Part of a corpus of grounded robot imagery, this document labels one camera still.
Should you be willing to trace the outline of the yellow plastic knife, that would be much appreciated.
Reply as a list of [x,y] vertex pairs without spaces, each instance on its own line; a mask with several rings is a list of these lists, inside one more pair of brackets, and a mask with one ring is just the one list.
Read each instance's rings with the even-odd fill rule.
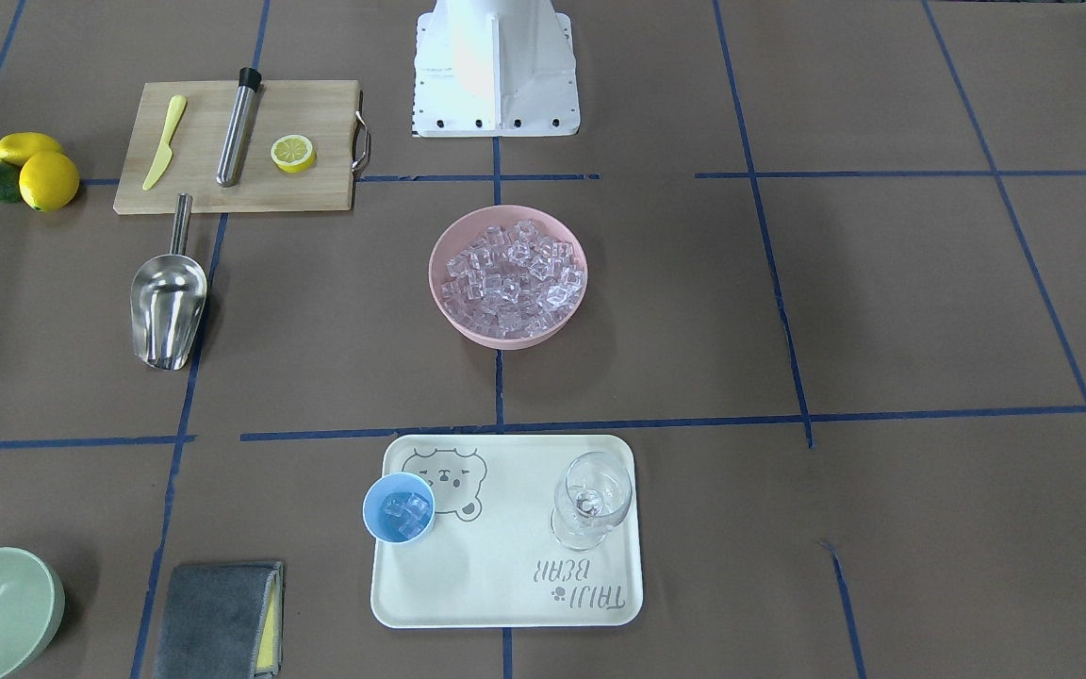
[[185,95],[173,95],[169,99],[168,106],[165,108],[162,133],[157,137],[154,159],[152,159],[151,167],[148,168],[146,180],[141,185],[143,190],[153,189],[169,168],[173,160],[173,135],[182,120],[186,106],[187,98]]

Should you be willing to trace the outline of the pink bowl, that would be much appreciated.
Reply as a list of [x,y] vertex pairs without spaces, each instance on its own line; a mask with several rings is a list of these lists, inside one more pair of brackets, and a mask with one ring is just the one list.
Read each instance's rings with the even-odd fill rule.
[[435,305],[470,340],[500,351],[542,343],[588,293],[584,249],[534,208],[478,209],[453,221],[428,263]]

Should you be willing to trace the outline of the grey folded cloth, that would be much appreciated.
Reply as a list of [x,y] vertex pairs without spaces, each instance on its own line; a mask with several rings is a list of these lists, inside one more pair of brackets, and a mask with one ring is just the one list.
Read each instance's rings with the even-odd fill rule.
[[275,678],[283,663],[285,563],[173,569],[155,678]]

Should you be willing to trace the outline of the metal rod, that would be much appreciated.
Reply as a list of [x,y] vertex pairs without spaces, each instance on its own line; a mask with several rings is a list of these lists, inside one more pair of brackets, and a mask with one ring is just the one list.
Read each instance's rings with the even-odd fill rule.
[[236,99],[233,99],[230,120],[227,129],[225,129],[219,163],[217,163],[215,173],[215,181],[220,188],[233,188],[241,176],[247,144],[249,144],[255,116],[257,116],[262,80],[262,74],[258,70],[251,68],[251,66],[239,70]]

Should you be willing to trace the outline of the lemon half slice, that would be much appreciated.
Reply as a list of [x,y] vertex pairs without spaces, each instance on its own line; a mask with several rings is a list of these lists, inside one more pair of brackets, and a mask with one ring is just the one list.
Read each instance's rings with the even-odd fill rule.
[[318,154],[315,143],[306,135],[288,134],[272,143],[269,158],[277,169],[296,174],[313,168]]

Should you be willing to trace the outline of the wooden cutting board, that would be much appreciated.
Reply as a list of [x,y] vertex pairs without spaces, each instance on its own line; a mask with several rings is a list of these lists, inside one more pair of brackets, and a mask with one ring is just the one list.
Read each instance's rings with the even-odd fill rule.
[[[354,80],[267,80],[255,97],[255,121],[239,180],[216,180],[238,83],[151,81],[140,96],[113,208],[118,215],[172,214],[180,193],[194,212],[333,211],[353,205],[354,135],[361,86]],[[173,133],[172,162],[154,187],[142,187],[173,96],[187,100]],[[285,135],[313,141],[316,159],[304,172],[279,169],[269,155]]]

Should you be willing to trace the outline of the clear wine glass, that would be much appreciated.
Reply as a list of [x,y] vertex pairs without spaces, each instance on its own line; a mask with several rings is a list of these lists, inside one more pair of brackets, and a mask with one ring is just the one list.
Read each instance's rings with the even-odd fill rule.
[[604,451],[579,455],[555,487],[552,536],[571,551],[595,549],[626,520],[633,499],[634,481],[619,455]]

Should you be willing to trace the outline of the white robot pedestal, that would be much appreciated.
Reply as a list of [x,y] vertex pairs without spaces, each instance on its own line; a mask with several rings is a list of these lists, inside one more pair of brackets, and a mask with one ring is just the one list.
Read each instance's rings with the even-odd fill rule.
[[417,18],[415,39],[415,137],[567,137],[581,129],[572,25],[551,1],[435,1]]

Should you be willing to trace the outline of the cream bear tray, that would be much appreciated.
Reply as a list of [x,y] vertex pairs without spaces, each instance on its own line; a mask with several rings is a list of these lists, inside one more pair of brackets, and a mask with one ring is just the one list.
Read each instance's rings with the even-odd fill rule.
[[383,474],[417,474],[435,516],[404,544],[376,542],[370,607],[389,628],[622,626],[645,602],[637,503],[586,551],[556,540],[555,494],[579,455],[634,453],[613,435],[409,435]]

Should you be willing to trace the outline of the ice cubes in cup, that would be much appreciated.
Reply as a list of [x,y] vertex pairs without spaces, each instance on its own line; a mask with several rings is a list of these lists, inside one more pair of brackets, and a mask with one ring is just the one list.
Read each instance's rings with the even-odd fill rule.
[[434,519],[434,503],[416,491],[393,491],[379,510],[380,527],[391,542],[413,540]]

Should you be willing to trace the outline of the pile of clear ice cubes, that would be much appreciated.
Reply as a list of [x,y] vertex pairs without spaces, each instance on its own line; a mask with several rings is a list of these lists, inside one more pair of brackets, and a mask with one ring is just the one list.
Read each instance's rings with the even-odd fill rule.
[[480,224],[469,243],[443,251],[440,271],[440,309],[489,340],[533,340],[556,330],[589,282],[574,241],[534,219]]

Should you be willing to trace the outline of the light blue cup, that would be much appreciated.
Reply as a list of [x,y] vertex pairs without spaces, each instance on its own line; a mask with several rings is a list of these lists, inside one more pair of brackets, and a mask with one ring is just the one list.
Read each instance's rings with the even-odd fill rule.
[[376,541],[393,545],[411,544],[434,527],[434,491],[418,474],[386,474],[366,491],[362,519]]

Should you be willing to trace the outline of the whole yellow lemon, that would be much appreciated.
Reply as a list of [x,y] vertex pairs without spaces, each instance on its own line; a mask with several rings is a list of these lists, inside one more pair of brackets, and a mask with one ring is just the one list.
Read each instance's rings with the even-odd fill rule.
[[39,151],[18,172],[18,193],[28,208],[37,211],[70,205],[79,186],[79,171],[63,152]]

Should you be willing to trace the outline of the metal ice scoop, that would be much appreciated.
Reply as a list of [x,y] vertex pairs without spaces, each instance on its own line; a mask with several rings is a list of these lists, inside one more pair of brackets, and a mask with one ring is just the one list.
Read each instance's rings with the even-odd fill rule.
[[132,352],[152,369],[182,369],[206,309],[206,271],[186,255],[192,206],[192,196],[178,194],[169,253],[147,259],[132,278]]

